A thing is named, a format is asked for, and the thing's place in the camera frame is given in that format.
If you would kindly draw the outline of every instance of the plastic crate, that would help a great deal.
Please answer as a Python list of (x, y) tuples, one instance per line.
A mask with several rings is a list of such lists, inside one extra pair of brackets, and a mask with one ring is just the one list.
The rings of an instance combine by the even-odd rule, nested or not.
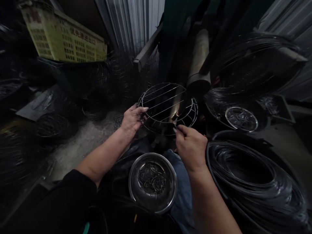
[(44, 1), (19, 2), (19, 8), (40, 57), (65, 62), (106, 60), (102, 37)]

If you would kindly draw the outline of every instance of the wall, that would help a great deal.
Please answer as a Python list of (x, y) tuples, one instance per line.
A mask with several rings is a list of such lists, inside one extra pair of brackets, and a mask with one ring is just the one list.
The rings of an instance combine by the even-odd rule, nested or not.
[(119, 49), (135, 56), (156, 31), (165, 0), (96, 0), (99, 12)]

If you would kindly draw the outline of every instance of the concrete floor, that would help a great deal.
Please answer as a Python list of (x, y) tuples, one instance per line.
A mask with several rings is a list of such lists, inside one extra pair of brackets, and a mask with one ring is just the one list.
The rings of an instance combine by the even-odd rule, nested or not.
[[(110, 111), (101, 123), (86, 122), (70, 141), (53, 152), (56, 162), (51, 174), (52, 180), (61, 180), (74, 169), (92, 150), (101, 145), (114, 132), (114, 116)], [(301, 179), (310, 204), (312, 204), (312, 156), (309, 154), (295, 130), (286, 124), (271, 126), (254, 135), (264, 138), (274, 147), (273, 150), (292, 166)]]
[(52, 180), (61, 180), (76, 168), (84, 157), (114, 133), (115, 114), (116, 111), (108, 112), (106, 118), (99, 123), (92, 121), (82, 123), (78, 133), (50, 155), (55, 159)]

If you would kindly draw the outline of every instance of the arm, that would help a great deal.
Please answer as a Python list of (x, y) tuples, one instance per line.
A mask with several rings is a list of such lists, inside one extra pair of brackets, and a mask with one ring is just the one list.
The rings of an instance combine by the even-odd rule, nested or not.
[(178, 126), (176, 146), (188, 172), (196, 229), (199, 233), (241, 234), (206, 166), (208, 140), (193, 128)]
[(102, 177), (113, 167), (122, 152), (131, 142), (141, 126), (138, 115), (148, 108), (133, 105), (124, 113), (121, 127), (113, 133), (102, 145), (93, 150), (76, 168), (77, 171), (99, 183)]

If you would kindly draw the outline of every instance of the stainless steel bowl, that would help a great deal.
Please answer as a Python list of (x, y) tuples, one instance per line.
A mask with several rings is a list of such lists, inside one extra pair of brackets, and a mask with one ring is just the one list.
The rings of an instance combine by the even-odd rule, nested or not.
[[(168, 179), (164, 191), (159, 195), (146, 192), (138, 181), (139, 171), (147, 162), (157, 164), (167, 175)], [(164, 156), (157, 153), (146, 153), (138, 157), (133, 163), (129, 174), (128, 186), (130, 196), (133, 200), (140, 203), (145, 208), (154, 211), (156, 214), (164, 214), (172, 207), (176, 198), (176, 172)]]
[(225, 118), (235, 129), (253, 132), (258, 128), (258, 120), (249, 110), (242, 107), (230, 107), (225, 112)]

